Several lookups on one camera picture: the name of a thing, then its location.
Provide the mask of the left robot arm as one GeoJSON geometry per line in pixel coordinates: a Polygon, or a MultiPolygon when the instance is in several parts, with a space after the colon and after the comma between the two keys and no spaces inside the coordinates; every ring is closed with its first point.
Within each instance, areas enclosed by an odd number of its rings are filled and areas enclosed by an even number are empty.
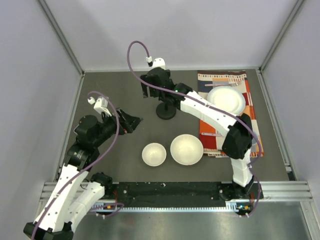
{"type": "Polygon", "coordinates": [[[67,162],[62,166],[58,182],[49,200],[23,232],[32,240],[71,240],[85,215],[101,198],[109,198],[114,191],[113,179],[102,172],[95,173],[86,189],[76,196],[77,190],[100,155],[101,146],[110,137],[132,133],[142,118],[131,116],[117,108],[112,115],[107,110],[86,115],[75,128],[76,142],[67,151],[67,162]]]}

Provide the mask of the black phone stand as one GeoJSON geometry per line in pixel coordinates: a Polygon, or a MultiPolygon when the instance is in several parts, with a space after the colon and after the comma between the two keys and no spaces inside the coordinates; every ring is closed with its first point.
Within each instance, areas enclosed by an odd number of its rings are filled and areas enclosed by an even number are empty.
{"type": "Polygon", "coordinates": [[[171,96],[159,97],[160,104],[156,107],[156,115],[162,120],[170,120],[175,117],[177,108],[175,99],[171,96]]]}

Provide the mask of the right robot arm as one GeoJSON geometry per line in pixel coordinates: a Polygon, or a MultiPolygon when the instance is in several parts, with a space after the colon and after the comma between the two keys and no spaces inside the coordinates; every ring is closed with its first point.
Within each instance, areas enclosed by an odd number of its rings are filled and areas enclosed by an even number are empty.
{"type": "Polygon", "coordinates": [[[143,96],[153,97],[188,113],[215,128],[225,140],[222,151],[230,158],[233,192],[245,198],[252,191],[254,176],[251,171],[253,128],[247,114],[234,115],[219,109],[184,83],[173,83],[170,70],[156,67],[138,77],[143,96]]]}

